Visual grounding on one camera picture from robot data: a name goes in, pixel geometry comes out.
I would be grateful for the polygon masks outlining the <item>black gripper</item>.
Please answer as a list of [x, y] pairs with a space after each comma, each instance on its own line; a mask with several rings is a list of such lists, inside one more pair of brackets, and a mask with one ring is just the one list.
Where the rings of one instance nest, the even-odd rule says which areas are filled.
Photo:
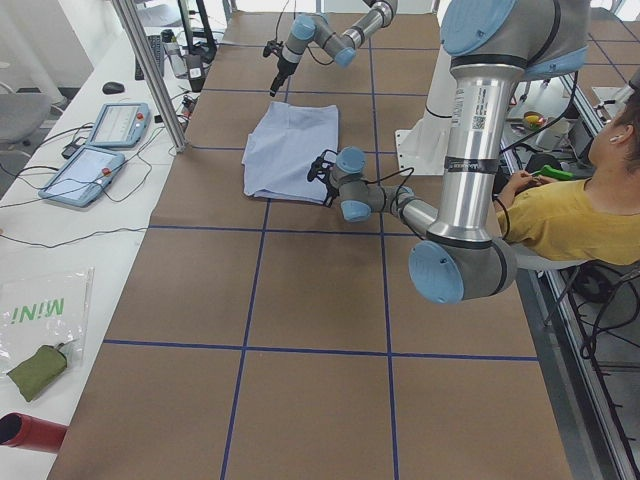
[[329, 175], [323, 179], [323, 182], [326, 186], [326, 197], [323, 201], [323, 206], [331, 208], [334, 200], [340, 196], [339, 182]]
[[284, 56], [280, 56], [277, 62], [278, 73], [274, 77], [269, 88], [269, 95], [275, 97], [280, 88], [284, 85], [286, 79], [296, 72], [299, 61], [289, 61]]

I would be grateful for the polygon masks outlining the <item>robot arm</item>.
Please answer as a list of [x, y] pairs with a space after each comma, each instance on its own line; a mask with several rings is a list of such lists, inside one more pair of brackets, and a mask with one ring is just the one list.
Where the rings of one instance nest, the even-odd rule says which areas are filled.
[[388, 27], [396, 13], [397, 1], [365, 1], [369, 11], [357, 22], [338, 34], [324, 16], [303, 13], [297, 16], [284, 42], [269, 41], [263, 56], [273, 54], [278, 57], [278, 72], [270, 86], [269, 94], [274, 97], [288, 77], [293, 75], [304, 52], [315, 43], [340, 67], [347, 67], [359, 49], [377, 30]]
[[510, 98], [525, 80], [576, 72], [586, 59], [587, 1], [453, 1], [441, 44], [456, 81], [439, 207], [404, 186], [364, 179], [364, 153], [348, 147], [334, 163], [314, 161], [307, 178], [340, 200], [344, 219], [388, 212], [423, 236], [409, 255], [416, 290], [455, 304], [505, 290], [517, 273], [507, 243], [485, 229]]

